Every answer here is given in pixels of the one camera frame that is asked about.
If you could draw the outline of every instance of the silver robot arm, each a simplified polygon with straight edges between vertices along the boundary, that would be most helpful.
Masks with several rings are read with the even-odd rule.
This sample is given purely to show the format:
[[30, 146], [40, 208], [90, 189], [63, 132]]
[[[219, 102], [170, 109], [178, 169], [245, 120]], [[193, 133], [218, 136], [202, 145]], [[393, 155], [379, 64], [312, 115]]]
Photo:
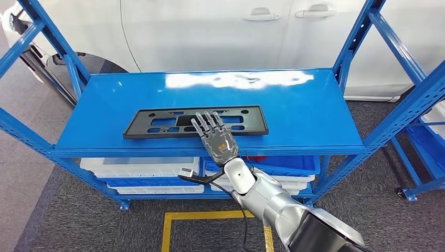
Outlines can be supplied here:
[[281, 184], [259, 169], [251, 171], [239, 157], [238, 146], [219, 115], [196, 113], [192, 119], [204, 147], [221, 171], [199, 177], [183, 169], [182, 179], [208, 184], [227, 174], [234, 186], [232, 197], [265, 226], [276, 230], [288, 252], [361, 252], [362, 236], [323, 209], [305, 206], [294, 200]]

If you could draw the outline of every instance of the gray carpet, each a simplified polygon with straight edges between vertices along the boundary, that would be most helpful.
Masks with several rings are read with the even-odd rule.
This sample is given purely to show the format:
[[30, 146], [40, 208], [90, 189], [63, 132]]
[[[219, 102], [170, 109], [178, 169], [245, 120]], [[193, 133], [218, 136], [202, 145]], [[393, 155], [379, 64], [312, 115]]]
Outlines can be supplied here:
[[[395, 105], [348, 103], [363, 137]], [[406, 139], [400, 141], [416, 169], [425, 175], [422, 179], [428, 180]], [[342, 158], [333, 157], [331, 168]], [[71, 175], [60, 172], [60, 176], [56, 191], [54, 185], [49, 186], [53, 190], [44, 190], [36, 209], [46, 211], [33, 214], [16, 251], [160, 251], [165, 212], [237, 209], [229, 200], [158, 200], [134, 201], [129, 212], [121, 212]], [[398, 186], [412, 186], [412, 181], [389, 145], [316, 205], [357, 229], [372, 251], [444, 251], [445, 191], [432, 191], [420, 195], [417, 202], [408, 202], [394, 193]], [[249, 225], [248, 246], [265, 251], [261, 224], [250, 219]], [[242, 251], [242, 233], [242, 219], [174, 220], [170, 251]], [[284, 251], [277, 236], [273, 238], [275, 251]]]

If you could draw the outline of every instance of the white car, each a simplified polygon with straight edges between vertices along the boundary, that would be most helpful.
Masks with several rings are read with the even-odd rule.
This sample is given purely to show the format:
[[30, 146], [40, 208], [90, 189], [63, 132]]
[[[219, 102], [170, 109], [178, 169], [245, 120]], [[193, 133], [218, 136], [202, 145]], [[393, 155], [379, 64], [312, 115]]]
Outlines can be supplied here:
[[[364, 0], [40, 0], [81, 55], [128, 72], [332, 67]], [[3, 14], [10, 45], [20, 36]], [[428, 74], [445, 58], [445, 1], [391, 0], [382, 14]], [[18, 17], [30, 21], [26, 13]], [[57, 59], [43, 35], [33, 41]], [[374, 27], [356, 54], [346, 98], [395, 101], [412, 86]]]

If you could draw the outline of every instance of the yellow floor marking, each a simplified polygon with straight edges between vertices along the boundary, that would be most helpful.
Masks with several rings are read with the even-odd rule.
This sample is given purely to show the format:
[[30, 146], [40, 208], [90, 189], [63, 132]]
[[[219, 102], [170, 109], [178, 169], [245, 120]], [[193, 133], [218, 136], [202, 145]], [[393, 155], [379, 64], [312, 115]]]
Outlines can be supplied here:
[[[246, 211], [248, 218], [253, 218], [253, 215]], [[241, 211], [213, 211], [213, 212], [178, 212], [165, 213], [164, 228], [162, 234], [161, 252], [170, 251], [170, 233], [172, 228], [172, 220], [174, 219], [234, 219], [243, 218]], [[264, 244], [266, 252], [273, 252], [272, 231], [270, 227], [264, 228]]]
[[270, 227], [264, 227], [264, 244], [266, 245], [266, 252], [274, 252], [272, 229]]

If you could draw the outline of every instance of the robot finger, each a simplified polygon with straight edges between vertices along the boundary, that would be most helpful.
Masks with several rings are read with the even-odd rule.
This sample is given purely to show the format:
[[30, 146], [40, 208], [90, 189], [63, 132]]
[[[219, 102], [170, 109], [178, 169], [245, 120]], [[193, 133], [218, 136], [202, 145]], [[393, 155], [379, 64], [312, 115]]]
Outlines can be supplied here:
[[210, 114], [207, 111], [204, 111], [204, 115], [207, 117], [207, 121], [210, 123], [210, 126], [212, 129], [216, 127], [216, 123], [213, 120], [213, 118], [210, 116]]
[[201, 123], [201, 126], [204, 128], [204, 132], [209, 131], [210, 129], [207, 125], [207, 122], [204, 120], [203, 116], [199, 112], [196, 112], [195, 115], [198, 118], [199, 122]]
[[196, 122], [195, 118], [192, 118], [192, 124], [193, 124], [193, 127], [195, 127], [196, 132], [198, 132], [199, 137], [200, 138], [203, 137], [204, 133], [201, 130], [201, 127], [199, 126], [198, 122]]
[[224, 126], [224, 123], [222, 122], [223, 120], [221, 119], [221, 117], [219, 117], [218, 113], [215, 111], [213, 112], [213, 115], [215, 116], [216, 123], [218, 124], [218, 126], [223, 127]]

